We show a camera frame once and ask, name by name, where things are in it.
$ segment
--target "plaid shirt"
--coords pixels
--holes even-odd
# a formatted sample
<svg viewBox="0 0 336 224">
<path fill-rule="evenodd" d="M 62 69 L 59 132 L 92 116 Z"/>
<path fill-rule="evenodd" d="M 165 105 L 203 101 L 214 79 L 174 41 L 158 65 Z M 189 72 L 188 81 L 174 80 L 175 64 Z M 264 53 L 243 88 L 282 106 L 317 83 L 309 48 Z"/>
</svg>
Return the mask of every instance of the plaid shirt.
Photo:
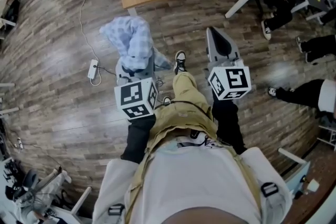
<svg viewBox="0 0 336 224">
<path fill-rule="evenodd" d="M 122 65 L 132 71 L 145 69 L 153 54 L 154 42 L 149 24 L 141 17 L 117 17 L 100 28 L 115 45 L 120 54 Z M 155 70 L 169 70 L 171 63 L 165 55 L 154 48 Z"/>
</svg>

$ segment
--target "wooden floor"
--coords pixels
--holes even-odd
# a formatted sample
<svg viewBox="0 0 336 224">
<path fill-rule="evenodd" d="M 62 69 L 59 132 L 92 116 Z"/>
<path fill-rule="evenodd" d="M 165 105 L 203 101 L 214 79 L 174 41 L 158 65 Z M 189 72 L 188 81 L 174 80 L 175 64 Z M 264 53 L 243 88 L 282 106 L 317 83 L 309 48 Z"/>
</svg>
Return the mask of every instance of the wooden floor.
<svg viewBox="0 0 336 224">
<path fill-rule="evenodd" d="M 152 31 L 158 50 L 172 61 L 185 50 L 187 68 L 208 97 L 210 91 L 202 68 L 207 65 L 205 30 L 224 29 L 237 42 L 240 54 L 250 67 L 253 90 L 238 102 L 239 120 L 247 146 L 259 146 L 278 171 L 289 163 L 277 153 L 284 147 L 302 155 L 318 133 L 314 111 L 273 100 L 268 86 L 295 87 L 317 78 L 332 78 L 334 57 L 318 66 L 305 63 L 295 36 L 304 39 L 333 32 L 316 21 L 307 22 L 304 13 L 295 13 L 292 22 L 275 31 L 271 41 L 261 33 L 257 7 L 250 1 L 232 18 L 224 14 L 237 0 L 169 0 L 138 8 Z M 93 187 L 87 203 L 92 209 L 106 164 L 125 148 L 128 123 L 117 111 L 115 79 L 102 71 L 102 84 L 93 87 L 87 72 L 91 49 L 79 24 L 83 0 L 20 0 L 17 26 L 4 40 L 0 54 L 0 81 L 16 87 L 5 96 L 5 107 L 20 107 L 7 126 L 14 143 L 15 132 L 24 151 L 11 153 L 26 169 L 37 168 L 41 176 L 61 164 L 73 179 L 78 196 Z M 87 0 L 83 25 L 101 65 L 113 70 L 118 52 L 99 34 L 99 28 L 116 16 L 126 16 L 120 0 Z M 172 96 L 173 71 L 160 74 L 165 84 L 161 97 Z"/>
</svg>

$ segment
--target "electrical outlet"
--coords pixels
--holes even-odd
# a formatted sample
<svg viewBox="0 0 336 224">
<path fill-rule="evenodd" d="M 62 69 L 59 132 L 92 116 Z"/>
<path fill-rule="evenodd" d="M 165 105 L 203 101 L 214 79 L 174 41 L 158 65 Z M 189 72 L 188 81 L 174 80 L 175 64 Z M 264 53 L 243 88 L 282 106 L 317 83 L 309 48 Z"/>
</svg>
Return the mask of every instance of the electrical outlet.
<svg viewBox="0 0 336 224">
<path fill-rule="evenodd" d="M 98 66 L 98 61 L 97 60 L 91 60 L 90 64 L 90 69 L 88 73 L 88 78 L 89 79 L 94 79 L 96 77 L 97 69 L 96 67 L 93 66 Z"/>
</svg>

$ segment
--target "white shirt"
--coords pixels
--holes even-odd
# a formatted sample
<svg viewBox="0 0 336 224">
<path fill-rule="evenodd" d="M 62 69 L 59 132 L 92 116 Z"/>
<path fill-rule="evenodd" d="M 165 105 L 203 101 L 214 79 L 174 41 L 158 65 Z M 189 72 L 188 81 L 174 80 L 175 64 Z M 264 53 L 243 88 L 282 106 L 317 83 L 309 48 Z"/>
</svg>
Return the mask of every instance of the white shirt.
<svg viewBox="0 0 336 224">
<path fill-rule="evenodd" d="M 195 207 L 216 208 L 249 224 L 261 223 L 258 206 L 231 153 L 210 139 L 204 143 L 204 137 L 204 133 L 192 141 L 188 137 L 176 137 L 156 150 L 130 224 L 161 224 L 175 213 Z M 249 148 L 240 156 L 259 181 L 274 182 L 282 190 L 286 203 L 283 218 L 278 222 L 281 223 L 292 205 L 286 183 L 260 149 Z M 95 204 L 93 224 L 116 223 L 119 217 L 107 214 L 112 205 L 122 203 L 128 210 L 130 184 L 137 166 L 121 159 L 109 162 Z"/>
<path fill-rule="evenodd" d="M 336 81 L 326 79 L 321 87 L 319 110 L 334 113 L 336 101 Z"/>
<path fill-rule="evenodd" d="M 203 135 L 193 143 L 201 144 Z M 249 224 L 260 224 L 260 211 L 236 161 L 228 150 L 213 145 L 161 146 L 146 172 L 130 224 L 161 224 L 179 211 L 195 207 L 220 209 Z M 250 148 L 241 157 L 276 184 L 285 185 L 260 149 Z"/>
</svg>

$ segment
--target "white cable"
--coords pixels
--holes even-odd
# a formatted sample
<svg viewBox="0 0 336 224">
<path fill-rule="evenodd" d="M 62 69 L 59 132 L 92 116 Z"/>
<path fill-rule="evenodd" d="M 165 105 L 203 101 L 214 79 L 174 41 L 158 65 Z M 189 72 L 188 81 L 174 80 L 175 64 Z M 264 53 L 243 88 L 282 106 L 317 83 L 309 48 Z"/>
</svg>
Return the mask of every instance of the white cable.
<svg viewBox="0 0 336 224">
<path fill-rule="evenodd" d="M 85 1 L 86 1 L 86 0 L 83 1 L 82 5 L 81 5 L 81 7 L 80 7 L 80 16 L 79 16 L 80 28 L 81 28 L 82 34 L 83 34 L 83 36 L 84 36 L 84 38 L 85 38 L 85 42 L 86 42 L 86 44 L 89 45 L 89 47 L 91 48 L 91 50 L 92 50 L 92 52 L 93 52 L 93 55 L 95 56 L 95 58 L 96 58 L 97 61 L 98 61 L 97 66 L 99 66 L 99 58 L 98 58 L 98 56 L 95 54 L 93 47 L 89 44 L 89 42 L 88 42 L 88 38 L 87 38 L 86 35 L 84 34 L 84 30 L 83 30 L 82 13 L 83 13 L 83 7 L 84 7 L 84 4 L 85 4 Z M 90 83 L 91 83 L 92 86 L 98 86 L 98 85 L 100 85 L 100 83 L 102 82 L 102 77 L 101 77 L 99 68 L 97 68 L 97 69 L 98 69 L 98 75 L 99 75 L 100 81 L 99 81 L 98 84 L 93 84 L 93 83 L 92 83 L 92 79 L 90 79 Z"/>
</svg>

